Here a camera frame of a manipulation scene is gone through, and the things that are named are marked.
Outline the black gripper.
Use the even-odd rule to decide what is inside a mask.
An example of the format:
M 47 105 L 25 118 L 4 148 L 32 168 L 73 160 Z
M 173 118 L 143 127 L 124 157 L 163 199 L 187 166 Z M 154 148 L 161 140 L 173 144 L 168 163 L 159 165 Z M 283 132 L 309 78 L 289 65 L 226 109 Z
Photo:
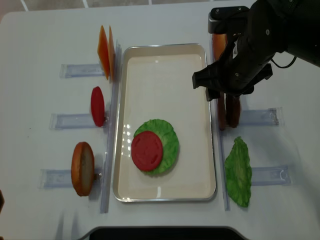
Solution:
M 251 7 L 244 32 L 237 39 L 237 55 L 230 56 L 223 64 L 215 61 L 194 72 L 193 88 L 204 87 L 208 102 L 224 101 L 224 92 L 232 95 L 253 93 L 257 83 L 273 75 L 272 65 L 268 62 L 276 52 L 285 50 L 285 39 L 283 19 L 272 7 Z

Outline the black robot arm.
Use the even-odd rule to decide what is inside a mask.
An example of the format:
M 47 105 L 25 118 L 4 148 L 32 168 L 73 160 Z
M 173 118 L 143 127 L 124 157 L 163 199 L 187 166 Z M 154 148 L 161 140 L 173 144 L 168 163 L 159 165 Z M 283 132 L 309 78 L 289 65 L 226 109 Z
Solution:
M 270 62 L 276 53 L 320 64 L 317 0 L 258 0 L 251 7 L 213 8 L 208 32 L 227 36 L 219 59 L 192 76 L 193 87 L 205 87 L 208 100 L 222 92 L 251 94 L 257 83 L 272 76 Z

